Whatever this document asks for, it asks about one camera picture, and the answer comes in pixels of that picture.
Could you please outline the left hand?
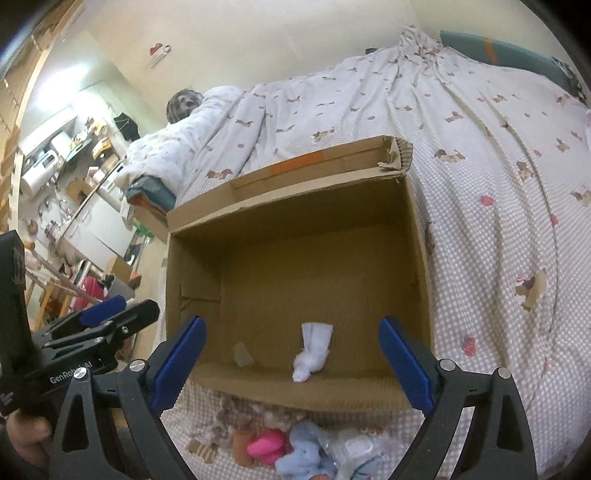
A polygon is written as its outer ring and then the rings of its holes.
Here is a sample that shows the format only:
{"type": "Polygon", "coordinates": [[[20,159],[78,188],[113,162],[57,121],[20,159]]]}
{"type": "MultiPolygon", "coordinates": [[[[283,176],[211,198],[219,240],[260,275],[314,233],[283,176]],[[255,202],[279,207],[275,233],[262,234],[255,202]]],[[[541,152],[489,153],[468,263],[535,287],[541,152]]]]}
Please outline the left hand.
{"type": "Polygon", "coordinates": [[[42,416],[32,416],[16,410],[7,417],[8,439],[21,460],[40,469],[49,464],[45,444],[51,440],[52,425],[42,416]]]}

